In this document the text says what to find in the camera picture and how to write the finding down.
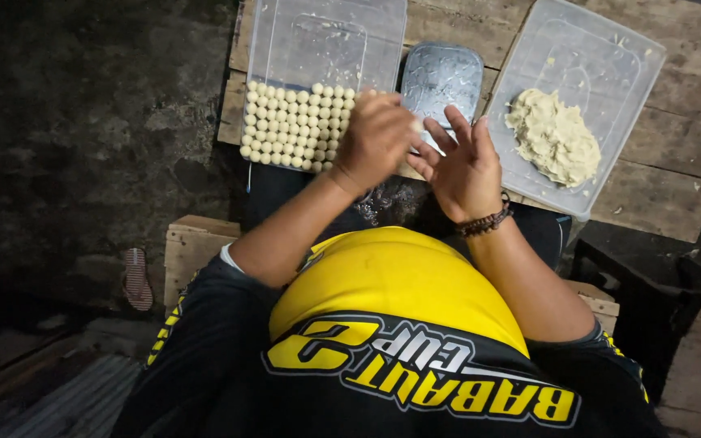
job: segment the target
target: person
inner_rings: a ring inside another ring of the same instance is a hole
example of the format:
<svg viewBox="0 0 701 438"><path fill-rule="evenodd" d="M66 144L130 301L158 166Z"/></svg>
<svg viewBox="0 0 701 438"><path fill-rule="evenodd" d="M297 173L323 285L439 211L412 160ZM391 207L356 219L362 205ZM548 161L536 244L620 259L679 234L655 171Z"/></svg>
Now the person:
<svg viewBox="0 0 701 438"><path fill-rule="evenodd" d="M112 436L667 436L509 215L487 119L445 115L456 140L424 120L443 156L399 95L364 94L334 167L181 293ZM321 235L403 157L471 260L405 228Z"/></svg>

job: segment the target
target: concrete floor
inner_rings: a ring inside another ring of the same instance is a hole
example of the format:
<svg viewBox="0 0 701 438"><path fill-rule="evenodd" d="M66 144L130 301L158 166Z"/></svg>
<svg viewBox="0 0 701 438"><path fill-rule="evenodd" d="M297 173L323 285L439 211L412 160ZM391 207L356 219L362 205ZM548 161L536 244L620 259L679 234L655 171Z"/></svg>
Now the concrete floor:
<svg viewBox="0 0 701 438"><path fill-rule="evenodd" d="M213 140L236 11L233 0L0 0L0 287L116 308L122 251L144 248L158 294L171 221L240 220L247 167ZM429 229L427 192L395 178L366 213ZM663 283L680 254L701 260L701 237L594 222L582 236Z"/></svg>

